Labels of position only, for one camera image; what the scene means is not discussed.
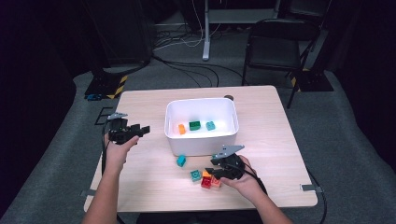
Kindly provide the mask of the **person's right hand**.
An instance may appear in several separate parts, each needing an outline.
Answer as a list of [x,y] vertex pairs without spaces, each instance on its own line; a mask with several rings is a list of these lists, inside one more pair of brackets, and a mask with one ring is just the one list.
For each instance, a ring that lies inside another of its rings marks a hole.
[[247,158],[240,155],[239,158],[245,164],[247,172],[244,173],[239,179],[229,179],[222,177],[220,181],[234,189],[236,189],[243,197],[249,200],[251,203],[256,204],[263,199],[266,194],[262,191],[258,181],[253,177],[255,171],[250,167],[250,163]]

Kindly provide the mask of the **black yellow-striped stand base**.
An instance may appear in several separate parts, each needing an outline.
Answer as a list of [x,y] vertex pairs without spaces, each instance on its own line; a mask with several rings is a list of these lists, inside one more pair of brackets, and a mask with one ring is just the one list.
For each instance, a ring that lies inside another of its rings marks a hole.
[[298,91],[333,91],[330,81],[323,73],[303,69],[294,73],[292,80]]
[[103,71],[100,75],[92,78],[88,89],[85,91],[85,96],[102,94],[103,99],[116,99],[121,95],[127,78],[127,75]]

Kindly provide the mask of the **black folding chair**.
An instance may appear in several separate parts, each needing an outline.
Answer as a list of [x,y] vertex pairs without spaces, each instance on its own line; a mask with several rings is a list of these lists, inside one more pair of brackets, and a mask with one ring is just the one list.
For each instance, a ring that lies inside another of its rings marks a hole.
[[247,37],[242,83],[247,83],[248,68],[282,71],[298,78],[320,28],[312,21],[265,19],[250,28]]

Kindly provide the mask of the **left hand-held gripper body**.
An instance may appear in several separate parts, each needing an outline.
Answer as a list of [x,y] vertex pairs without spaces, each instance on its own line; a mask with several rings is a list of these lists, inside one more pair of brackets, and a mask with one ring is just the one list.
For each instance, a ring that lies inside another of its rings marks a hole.
[[139,125],[128,126],[128,119],[124,113],[115,112],[107,117],[107,121],[109,122],[109,140],[117,145],[122,145],[138,135]]

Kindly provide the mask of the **white plastic bin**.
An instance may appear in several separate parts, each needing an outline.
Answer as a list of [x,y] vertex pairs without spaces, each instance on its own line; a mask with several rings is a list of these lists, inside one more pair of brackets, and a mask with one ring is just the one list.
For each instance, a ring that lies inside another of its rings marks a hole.
[[[200,121],[201,128],[191,131],[189,123]],[[213,121],[216,129],[205,124]],[[178,125],[183,124],[185,134]],[[239,131],[234,102],[227,98],[196,98],[176,100],[166,107],[164,133],[172,152],[179,156],[206,156],[218,153],[223,145],[233,145]]]

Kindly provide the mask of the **white desk frame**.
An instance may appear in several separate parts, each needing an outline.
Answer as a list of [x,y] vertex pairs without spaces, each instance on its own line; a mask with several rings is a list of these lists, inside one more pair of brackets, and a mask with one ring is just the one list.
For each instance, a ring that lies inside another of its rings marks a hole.
[[275,0],[272,8],[258,9],[210,9],[209,0],[205,0],[205,40],[203,47],[204,61],[209,60],[210,54],[210,24],[252,24],[260,20],[276,18],[281,0]]

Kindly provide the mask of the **black curtain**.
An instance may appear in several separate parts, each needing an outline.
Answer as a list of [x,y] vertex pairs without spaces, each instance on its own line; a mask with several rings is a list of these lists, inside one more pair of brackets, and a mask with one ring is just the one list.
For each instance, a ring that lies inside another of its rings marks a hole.
[[48,148],[76,93],[36,4],[0,0],[0,218]]
[[334,70],[357,125],[396,172],[396,0],[334,0]]

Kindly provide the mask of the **person's left hand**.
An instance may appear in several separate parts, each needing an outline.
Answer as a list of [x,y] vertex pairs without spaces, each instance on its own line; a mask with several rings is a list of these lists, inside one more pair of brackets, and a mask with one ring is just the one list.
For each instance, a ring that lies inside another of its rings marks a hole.
[[106,133],[104,140],[106,144],[106,167],[104,174],[119,175],[126,162],[128,152],[137,144],[139,137],[134,136],[126,143],[117,145],[109,140],[108,134]]

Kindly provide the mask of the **large black case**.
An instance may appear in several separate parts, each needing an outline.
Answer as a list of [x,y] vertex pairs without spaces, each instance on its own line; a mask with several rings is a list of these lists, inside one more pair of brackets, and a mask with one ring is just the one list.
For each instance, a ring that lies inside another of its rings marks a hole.
[[142,0],[84,0],[110,66],[127,67],[117,75],[149,64],[155,27],[145,15]]

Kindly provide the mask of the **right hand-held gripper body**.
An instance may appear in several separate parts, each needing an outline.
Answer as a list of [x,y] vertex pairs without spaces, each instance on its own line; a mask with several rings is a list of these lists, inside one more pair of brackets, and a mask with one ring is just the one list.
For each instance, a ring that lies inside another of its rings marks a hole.
[[213,165],[219,166],[225,178],[239,179],[245,172],[245,164],[236,155],[236,152],[243,149],[243,145],[238,146],[222,146],[217,153],[217,157],[211,159]]

